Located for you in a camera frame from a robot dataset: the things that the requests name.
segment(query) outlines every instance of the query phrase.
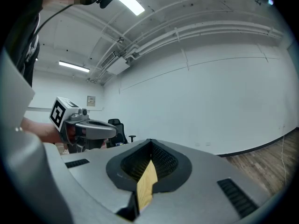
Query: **ceiling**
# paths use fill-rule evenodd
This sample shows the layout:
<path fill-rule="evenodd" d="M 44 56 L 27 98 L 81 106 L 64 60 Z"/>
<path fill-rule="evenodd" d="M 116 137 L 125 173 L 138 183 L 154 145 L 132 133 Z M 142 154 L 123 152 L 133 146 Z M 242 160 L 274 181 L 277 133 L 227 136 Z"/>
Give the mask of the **ceiling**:
<path fill-rule="evenodd" d="M 138 16 L 118 0 L 113 0 L 105 9 L 100 9 L 94 3 L 89 6 L 74 5 L 63 11 L 39 33 L 41 48 L 35 69 L 104 83 L 110 75 L 103 76 L 104 70 L 100 69 L 100 64 L 112 51 L 120 52 L 130 65 L 134 64 L 133 57 L 153 50 L 151 46 L 154 43 L 155 49 L 158 48 L 165 34 L 169 38 L 175 37 L 175 28 L 187 34 L 190 25 L 199 23 L 205 26 L 204 30 L 211 30 L 212 25 L 217 25 L 219 31 L 228 29 L 228 25 L 229 29 L 246 30 L 250 27 L 256 31 L 263 25 L 268 33 L 277 31 L 277 36 L 283 30 L 274 15 L 275 8 L 268 4 L 268 0 L 137 1 L 145 9 Z M 44 7 L 40 12 L 40 24 L 65 6 L 56 0 Z M 211 25 L 208 23 L 210 21 L 217 21 L 217 24 Z M 124 39 L 122 43 L 117 42 L 120 37 Z M 164 41 L 166 44 L 170 39 L 164 38 Z M 139 47 L 144 47 L 145 50 L 128 57 L 130 51 L 135 52 Z M 59 66 L 59 60 L 85 66 L 90 68 L 90 72 L 83 73 Z"/>

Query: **black cable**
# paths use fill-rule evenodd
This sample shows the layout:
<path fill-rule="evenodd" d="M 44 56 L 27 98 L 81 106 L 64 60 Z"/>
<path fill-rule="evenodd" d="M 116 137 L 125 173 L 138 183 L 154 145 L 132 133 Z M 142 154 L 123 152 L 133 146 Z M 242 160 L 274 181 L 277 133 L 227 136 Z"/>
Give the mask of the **black cable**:
<path fill-rule="evenodd" d="M 39 31 L 44 27 L 44 25 L 49 21 L 51 20 L 53 17 L 55 17 L 56 15 L 60 14 L 61 12 L 63 12 L 64 10 L 68 9 L 69 7 L 73 6 L 73 4 L 70 4 L 68 6 L 66 6 L 65 8 L 61 9 L 59 12 L 55 13 L 54 15 L 52 15 L 51 17 L 49 17 L 39 28 L 38 30 L 36 30 L 36 32 L 33 34 L 33 36 L 31 37 L 31 39 L 29 40 L 28 42 L 28 46 L 30 46 L 30 44 L 32 43 L 32 41 L 36 38 L 37 34 L 39 33 Z M 24 60 L 24 57 L 26 55 L 26 52 L 23 53 L 21 59 L 19 60 L 20 61 L 23 61 Z"/>

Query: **white wall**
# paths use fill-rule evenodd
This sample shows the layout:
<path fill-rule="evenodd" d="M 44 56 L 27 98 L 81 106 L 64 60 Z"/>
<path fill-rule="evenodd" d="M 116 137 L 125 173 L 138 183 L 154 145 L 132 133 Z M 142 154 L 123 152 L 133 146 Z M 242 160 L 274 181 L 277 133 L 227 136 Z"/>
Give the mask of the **white wall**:
<path fill-rule="evenodd" d="M 32 88 L 35 96 L 31 101 L 25 117 L 36 122 L 50 123 L 49 114 L 57 96 L 70 99 L 89 111 L 91 119 L 102 119 L 103 87 L 87 83 L 81 78 L 57 75 L 49 72 L 35 71 Z M 96 106 L 86 106 L 87 96 L 95 96 Z"/>
<path fill-rule="evenodd" d="M 104 120 L 127 136 L 213 154 L 268 143 L 298 126 L 299 81 L 285 49 L 266 36 L 217 34 L 141 57 L 104 88 Z"/>

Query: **black office chair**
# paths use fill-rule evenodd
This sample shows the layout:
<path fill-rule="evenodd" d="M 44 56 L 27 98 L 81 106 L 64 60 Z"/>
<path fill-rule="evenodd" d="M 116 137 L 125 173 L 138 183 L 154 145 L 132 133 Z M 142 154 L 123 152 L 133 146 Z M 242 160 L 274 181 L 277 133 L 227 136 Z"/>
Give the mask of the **black office chair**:
<path fill-rule="evenodd" d="M 119 119 L 110 119 L 110 120 L 108 120 L 108 123 L 111 125 L 114 125 L 117 128 L 118 133 L 115 137 L 109 139 L 110 144 L 107 144 L 107 148 L 114 147 L 117 143 L 127 144 L 128 141 L 126 139 L 124 126 L 120 122 L 120 120 Z M 133 138 L 136 137 L 136 135 L 130 135 L 129 137 L 131 138 L 131 142 L 133 142 Z"/>

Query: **black baseboard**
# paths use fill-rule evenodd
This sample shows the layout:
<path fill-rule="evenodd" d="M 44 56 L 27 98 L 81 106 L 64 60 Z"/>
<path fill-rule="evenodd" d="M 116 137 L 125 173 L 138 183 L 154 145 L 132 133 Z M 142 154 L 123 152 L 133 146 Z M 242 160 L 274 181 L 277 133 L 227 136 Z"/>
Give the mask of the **black baseboard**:
<path fill-rule="evenodd" d="M 291 133 L 294 132 L 295 130 L 299 130 L 299 127 L 294 128 L 292 131 L 286 133 L 284 136 L 287 136 L 287 135 L 291 134 Z M 281 136 L 280 138 L 275 139 L 275 140 L 273 140 L 273 141 L 271 141 L 271 142 L 269 142 L 269 143 L 266 143 L 266 144 L 263 144 L 263 145 L 261 145 L 261 146 L 258 146 L 258 147 L 254 147 L 254 148 L 246 149 L 246 150 L 243 150 L 243 151 L 240 151 L 240 152 L 235 152 L 235 153 L 219 154 L 218 156 L 219 156 L 219 157 L 230 157 L 230 156 L 236 156 L 236 155 L 240 155 L 240 154 L 250 153 L 250 152 L 252 152 L 252 151 L 256 151 L 256 150 L 258 150 L 258 149 L 261 149 L 261 148 L 267 147 L 267 146 L 269 146 L 269 145 L 271 145 L 271 144 L 274 144 L 274 143 L 276 143 L 277 141 L 281 140 L 282 138 L 283 138 L 283 136 Z"/>

